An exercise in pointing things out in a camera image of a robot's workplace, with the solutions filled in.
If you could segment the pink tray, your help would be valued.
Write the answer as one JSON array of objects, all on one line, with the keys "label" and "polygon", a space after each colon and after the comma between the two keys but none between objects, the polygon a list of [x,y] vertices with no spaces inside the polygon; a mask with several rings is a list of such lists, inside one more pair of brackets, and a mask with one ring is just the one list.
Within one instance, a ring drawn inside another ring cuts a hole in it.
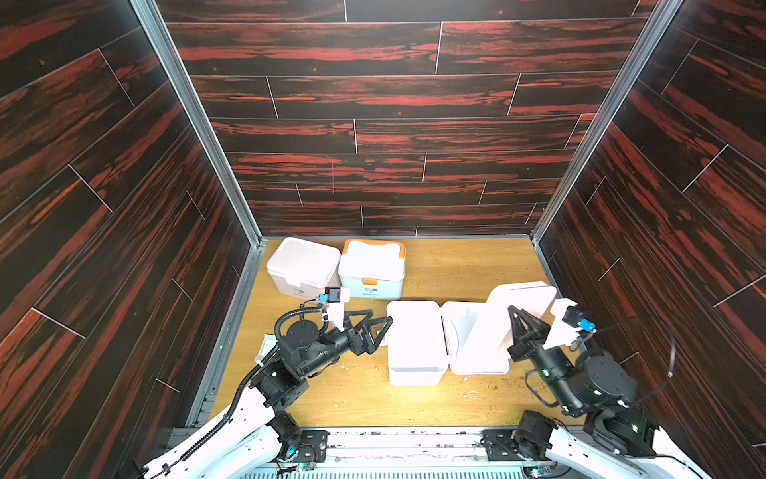
[{"label": "pink tray", "polygon": [[460,369],[468,375],[508,373],[511,367],[508,348],[514,344],[509,307],[540,319],[556,295],[556,288],[542,281],[495,287],[461,349]]}]

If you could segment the white gauze packet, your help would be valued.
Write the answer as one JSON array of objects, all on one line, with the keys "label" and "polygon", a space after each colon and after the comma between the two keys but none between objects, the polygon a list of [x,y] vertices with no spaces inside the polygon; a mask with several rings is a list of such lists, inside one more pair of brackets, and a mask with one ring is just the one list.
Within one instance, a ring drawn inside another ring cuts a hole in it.
[{"label": "white gauze packet", "polygon": [[264,367],[277,359],[279,359],[278,341],[274,335],[265,335],[261,349],[255,358],[255,364]]}]

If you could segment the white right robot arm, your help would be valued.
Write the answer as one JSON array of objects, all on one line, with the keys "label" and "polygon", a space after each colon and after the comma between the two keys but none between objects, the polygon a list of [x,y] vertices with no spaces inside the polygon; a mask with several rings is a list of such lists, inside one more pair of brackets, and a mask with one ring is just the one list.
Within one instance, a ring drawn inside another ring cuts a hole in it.
[{"label": "white right robot arm", "polygon": [[648,395],[614,357],[589,349],[577,360],[564,353],[588,341],[596,325],[578,305],[567,305],[555,323],[568,338],[554,339],[555,328],[532,313],[508,308],[514,362],[530,361],[552,396],[550,408],[582,417],[584,442],[566,427],[538,413],[524,413],[513,432],[514,454],[534,461],[553,461],[590,478],[704,478],[706,472],[690,459],[646,410]]}]

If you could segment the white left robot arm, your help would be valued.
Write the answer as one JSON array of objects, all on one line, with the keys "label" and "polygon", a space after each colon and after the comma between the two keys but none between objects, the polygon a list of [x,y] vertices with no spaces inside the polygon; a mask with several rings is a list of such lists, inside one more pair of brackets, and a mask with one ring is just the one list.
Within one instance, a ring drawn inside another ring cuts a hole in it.
[{"label": "white left robot arm", "polygon": [[295,445],[300,427],[286,410],[344,353],[373,355],[392,317],[349,311],[342,327],[319,327],[309,315],[327,315],[323,305],[301,307],[275,323],[276,345],[249,371],[231,404],[187,440],[145,465],[131,462],[117,478],[213,478],[215,469],[233,477],[255,462],[269,462]]}]

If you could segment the white orange-trimmed medicine chest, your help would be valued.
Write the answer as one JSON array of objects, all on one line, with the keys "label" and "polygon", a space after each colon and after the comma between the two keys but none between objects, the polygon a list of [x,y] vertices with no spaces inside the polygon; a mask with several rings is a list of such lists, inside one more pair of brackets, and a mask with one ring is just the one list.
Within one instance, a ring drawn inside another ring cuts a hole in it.
[{"label": "white orange-trimmed medicine chest", "polygon": [[338,275],[355,299],[398,301],[403,293],[406,247],[400,241],[348,239]]}]

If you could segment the pink rear medicine chest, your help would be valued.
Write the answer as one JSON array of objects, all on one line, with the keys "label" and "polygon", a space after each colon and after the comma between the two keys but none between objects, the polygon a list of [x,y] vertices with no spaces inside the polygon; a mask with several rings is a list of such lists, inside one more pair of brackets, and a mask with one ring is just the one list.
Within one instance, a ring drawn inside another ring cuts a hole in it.
[{"label": "pink rear medicine chest", "polygon": [[339,285],[341,252],[305,239],[286,238],[267,262],[277,290],[297,299],[314,299],[325,287]]}]

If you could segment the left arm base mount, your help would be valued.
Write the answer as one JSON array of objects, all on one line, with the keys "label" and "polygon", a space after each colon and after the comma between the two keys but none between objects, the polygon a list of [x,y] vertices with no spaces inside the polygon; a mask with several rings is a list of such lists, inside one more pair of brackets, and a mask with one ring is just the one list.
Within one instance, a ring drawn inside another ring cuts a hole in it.
[{"label": "left arm base mount", "polygon": [[290,439],[277,455],[274,461],[277,476],[315,469],[326,460],[328,439],[327,430],[303,429],[297,437]]}]

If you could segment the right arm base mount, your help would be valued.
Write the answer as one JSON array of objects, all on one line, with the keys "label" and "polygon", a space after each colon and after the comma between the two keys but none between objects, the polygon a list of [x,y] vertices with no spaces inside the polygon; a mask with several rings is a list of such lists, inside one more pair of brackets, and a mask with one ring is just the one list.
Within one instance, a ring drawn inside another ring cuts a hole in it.
[{"label": "right arm base mount", "polygon": [[490,462],[546,461],[551,447],[548,437],[518,429],[485,429],[480,445]]}]

